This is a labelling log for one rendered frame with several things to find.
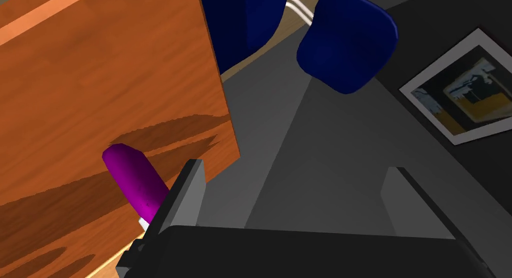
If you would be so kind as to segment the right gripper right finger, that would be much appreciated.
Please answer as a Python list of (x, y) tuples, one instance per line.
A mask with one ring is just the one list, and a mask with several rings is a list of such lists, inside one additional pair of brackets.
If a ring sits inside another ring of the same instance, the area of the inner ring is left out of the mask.
[(465, 240), (405, 168), (388, 168), (380, 195), (397, 236)]

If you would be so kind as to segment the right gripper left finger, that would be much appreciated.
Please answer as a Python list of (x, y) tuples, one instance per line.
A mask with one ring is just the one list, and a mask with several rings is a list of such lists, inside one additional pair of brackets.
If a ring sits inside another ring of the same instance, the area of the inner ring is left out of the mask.
[(204, 161), (188, 160), (146, 231), (158, 235), (173, 226), (195, 226), (206, 191)]

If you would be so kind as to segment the brown wooden table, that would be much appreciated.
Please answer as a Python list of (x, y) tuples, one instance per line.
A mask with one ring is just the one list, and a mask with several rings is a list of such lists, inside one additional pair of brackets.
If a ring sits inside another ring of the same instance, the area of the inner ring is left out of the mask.
[(102, 160), (172, 185), (240, 157), (201, 0), (46, 0), (0, 19), (0, 278), (88, 278), (142, 235)]

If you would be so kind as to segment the blue chair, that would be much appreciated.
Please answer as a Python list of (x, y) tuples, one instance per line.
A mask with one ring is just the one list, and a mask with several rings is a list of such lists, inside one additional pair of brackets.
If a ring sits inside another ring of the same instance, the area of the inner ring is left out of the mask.
[[(261, 49), (287, 0), (201, 0), (220, 73)], [(369, 0), (318, 0), (297, 50), (301, 69), (339, 93), (367, 84), (387, 63), (399, 35), (392, 17)]]

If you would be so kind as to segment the purple-handled tool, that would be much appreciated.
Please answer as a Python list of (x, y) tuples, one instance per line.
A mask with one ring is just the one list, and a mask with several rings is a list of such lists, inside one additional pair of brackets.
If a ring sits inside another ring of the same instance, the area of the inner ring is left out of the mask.
[(143, 152), (126, 144), (112, 144), (102, 159), (147, 231), (169, 188)]

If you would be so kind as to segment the white-framed wall picture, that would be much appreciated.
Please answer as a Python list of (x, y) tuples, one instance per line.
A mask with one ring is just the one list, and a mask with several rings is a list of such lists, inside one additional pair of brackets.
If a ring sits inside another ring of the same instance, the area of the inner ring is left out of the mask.
[(512, 52), (476, 28), (400, 92), (452, 144), (512, 130)]

